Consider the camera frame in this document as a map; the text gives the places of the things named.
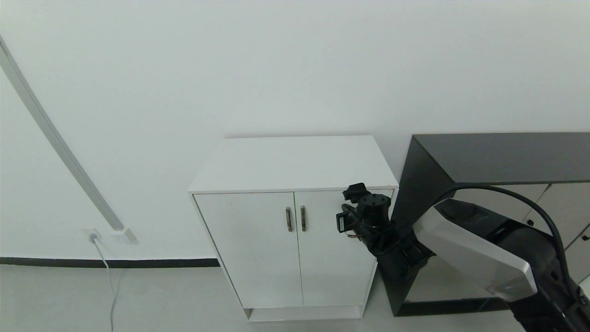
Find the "black cable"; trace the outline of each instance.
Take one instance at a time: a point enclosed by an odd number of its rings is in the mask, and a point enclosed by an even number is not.
[[[442,199],[445,198],[445,196],[447,196],[457,190],[462,190],[462,189],[483,189],[483,190],[496,191],[498,193],[512,196],[512,197],[526,203],[533,210],[537,211],[537,213],[541,216],[541,218],[543,218],[543,220],[545,221],[545,223],[549,227],[549,230],[551,231],[551,235],[553,236],[553,240],[555,241],[553,243],[553,246],[555,247],[555,252],[557,254],[557,259],[559,261],[559,267],[561,270],[561,274],[563,276],[563,281],[568,289],[568,292],[575,301],[578,300],[578,294],[576,292],[577,287],[575,287],[573,285],[573,282],[572,282],[571,278],[569,277],[568,263],[565,259],[565,250],[563,248],[563,242],[561,241],[561,236],[559,235],[559,231],[557,230],[555,223],[553,222],[551,217],[549,217],[547,212],[545,212],[545,210],[543,210],[537,203],[535,203],[534,201],[531,201],[530,199],[526,198],[525,196],[522,196],[521,194],[517,194],[517,193],[510,191],[508,189],[492,187],[490,185],[483,185],[483,184],[459,184],[459,185],[456,185],[455,187],[450,188],[449,190],[447,190],[447,191],[443,192],[441,195],[439,195],[437,197],[437,199],[431,204],[431,206],[440,202]]]

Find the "cabinet door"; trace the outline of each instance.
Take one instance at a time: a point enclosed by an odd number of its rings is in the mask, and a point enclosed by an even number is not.
[[[590,183],[552,184],[537,202],[553,219],[564,246],[568,246],[590,222]],[[532,210],[526,220],[551,234],[541,216]]]
[[[569,276],[574,282],[581,282],[588,275],[590,275],[590,264],[588,257],[590,257],[590,240],[584,241],[585,238],[579,237],[572,243],[572,245],[565,251],[565,258],[568,261]]]
[[[293,193],[195,197],[242,306],[303,305]]]
[[[391,197],[393,190],[372,192]],[[303,304],[363,304],[375,257],[358,239],[338,233],[336,213],[342,212],[341,205],[345,203],[342,192],[295,193],[295,203]]]

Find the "gray cable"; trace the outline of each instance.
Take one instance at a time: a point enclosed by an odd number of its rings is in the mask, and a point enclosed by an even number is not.
[[[94,246],[96,247],[96,250],[99,251],[100,259],[103,260],[104,265],[107,267],[107,277],[109,279],[109,285],[111,286],[111,292],[113,293],[113,304],[111,305],[111,313],[110,313],[111,332],[113,332],[114,331],[113,312],[114,312],[114,304],[117,302],[117,295],[114,292],[113,283],[112,283],[112,281],[110,279],[109,264],[107,264],[107,261],[104,260],[103,253],[100,252],[100,248],[96,244],[96,239],[97,238],[98,237],[96,236],[96,234],[91,234],[90,237],[89,237],[89,240],[90,240],[90,242],[92,242],[92,244],[94,244]]]

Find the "white cabinet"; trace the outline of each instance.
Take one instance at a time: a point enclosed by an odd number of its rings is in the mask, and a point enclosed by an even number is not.
[[[552,184],[537,203],[555,222],[566,247],[590,223],[590,183]],[[526,220],[528,219],[533,220],[533,227],[551,234],[536,211],[532,210],[526,216]]]
[[[250,321],[362,317],[376,260],[336,229],[342,191],[359,182],[395,201],[372,136],[219,144],[189,193]]]

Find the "cabinet base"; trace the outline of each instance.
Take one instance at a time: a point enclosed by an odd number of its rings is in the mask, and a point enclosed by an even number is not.
[[[362,318],[362,305],[244,309],[248,321],[332,320]]]

